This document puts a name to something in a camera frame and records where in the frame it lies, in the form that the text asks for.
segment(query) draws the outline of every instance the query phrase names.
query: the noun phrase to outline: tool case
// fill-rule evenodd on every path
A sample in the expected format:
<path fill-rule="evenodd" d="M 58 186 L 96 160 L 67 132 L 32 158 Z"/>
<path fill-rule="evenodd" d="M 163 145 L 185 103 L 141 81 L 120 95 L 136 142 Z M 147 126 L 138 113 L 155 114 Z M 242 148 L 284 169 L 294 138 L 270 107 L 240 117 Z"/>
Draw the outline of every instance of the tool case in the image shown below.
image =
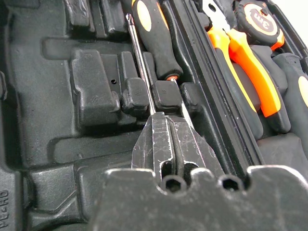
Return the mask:
<path fill-rule="evenodd" d="M 264 1 L 285 36 L 273 60 L 290 53 L 286 62 L 308 73 L 305 44 Z M 216 4 L 237 28 L 236 2 Z M 282 134 L 259 112 L 256 140 L 206 33 L 202 1 L 160 5 L 183 75 L 180 89 L 158 80 L 142 47 L 156 109 L 181 116 L 183 99 L 224 174 L 188 168 L 189 183 L 169 175 L 160 187 L 150 169 L 131 169 L 150 114 L 120 0 L 0 0 L 0 231 L 306 229 L 307 140 L 297 129 L 307 124 Z M 293 86 L 277 85 L 283 97 Z M 288 112 L 291 123 L 305 110 Z"/>

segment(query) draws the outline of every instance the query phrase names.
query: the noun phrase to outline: tape measure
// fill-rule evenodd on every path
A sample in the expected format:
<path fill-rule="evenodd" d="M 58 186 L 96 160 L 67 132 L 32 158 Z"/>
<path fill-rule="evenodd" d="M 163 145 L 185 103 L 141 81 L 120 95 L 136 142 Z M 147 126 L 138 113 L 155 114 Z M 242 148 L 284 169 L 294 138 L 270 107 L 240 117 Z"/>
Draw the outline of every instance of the tape measure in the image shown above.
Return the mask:
<path fill-rule="evenodd" d="M 247 34 L 249 44 L 270 46 L 272 50 L 284 44 L 284 35 L 277 26 L 265 2 L 242 0 L 235 15 L 239 31 Z"/>

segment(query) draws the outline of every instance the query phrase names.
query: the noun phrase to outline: tool compartment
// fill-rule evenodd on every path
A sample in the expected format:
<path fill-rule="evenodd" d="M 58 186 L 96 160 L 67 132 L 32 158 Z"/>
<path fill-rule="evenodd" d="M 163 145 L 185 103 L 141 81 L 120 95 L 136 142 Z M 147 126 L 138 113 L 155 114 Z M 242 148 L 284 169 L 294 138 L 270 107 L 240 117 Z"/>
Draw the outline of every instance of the tool compartment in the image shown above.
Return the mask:
<path fill-rule="evenodd" d="M 298 55 L 307 72 L 308 50 L 279 8 L 268 6 L 286 37 L 282 49 Z M 296 158 L 289 165 L 306 177 L 307 159 L 293 132 L 278 139 L 261 120 L 264 135 L 254 139 L 198 4 L 166 0 L 161 9 L 183 75 L 180 89 L 158 80 L 153 55 L 142 47 L 157 111 L 181 116 L 183 99 L 225 174 L 245 181 L 249 166 L 288 165 L 270 155 L 285 145 L 281 150 Z M 104 172 L 131 167 L 150 115 L 124 6 L 119 0 L 0 0 L 0 12 L 0 230 L 87 230 Z M 260 107 L 257 96 L 253 102 Z"/>

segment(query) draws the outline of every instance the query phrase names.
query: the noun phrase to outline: black and orange screwdriver handle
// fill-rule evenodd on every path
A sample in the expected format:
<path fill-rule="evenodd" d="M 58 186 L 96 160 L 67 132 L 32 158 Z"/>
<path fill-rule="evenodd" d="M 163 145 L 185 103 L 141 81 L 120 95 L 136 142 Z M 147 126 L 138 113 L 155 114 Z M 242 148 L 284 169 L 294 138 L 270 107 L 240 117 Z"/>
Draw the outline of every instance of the black and orange screwdriver handle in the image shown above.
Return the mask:
<path fill-rule="evenodd" d="M 230 39 L 224 30 L 215 29 L 214 27 L 208 31 L 208 35 L 217 53 L 228 88 L 242 109 L 254 138 L 258 140 L 263 135 L 263 127 L 258 114 L 231 63 L 229 57 Z"/>
<path fill-rule="evenodd" d="M 156 0 L 132 0 L 135 25 L 146 49 L 152 53 L 159 80 L 177 79 L 183 70 L 177 63 L 168 24 Z"/>
<path fill-rule="evenodd" d="M 265 2 L 241 0 L 235 15 L 238 29 L 247 34 L 249 44 L 265 45 L 275 50 L 284 44 L 284 35 Z"/>

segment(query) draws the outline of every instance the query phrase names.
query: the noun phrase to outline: pliers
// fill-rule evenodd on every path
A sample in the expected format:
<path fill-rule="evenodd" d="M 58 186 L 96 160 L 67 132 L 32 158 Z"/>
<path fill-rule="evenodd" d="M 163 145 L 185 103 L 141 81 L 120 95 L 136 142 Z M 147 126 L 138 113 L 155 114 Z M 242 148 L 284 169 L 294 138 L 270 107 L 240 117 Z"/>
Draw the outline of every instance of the pliers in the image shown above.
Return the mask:
<path fill-rule="evenodd" d="M 262 124 L 231 60 L 239 64 L 252 81 L 260 98 L 264 117 L 274 118 L 277 121 L 281 119 L 281 96 L 278 95 L 266 69 L 250 49 L 246 34 L 230 28 L 226 17 L 213 0 L 203 0 L 203 11 L 212 22 L 208 35 L 222 66 L 226 82 L 234 93 L 254 137 L 259 139 L 263 133 Z"/>

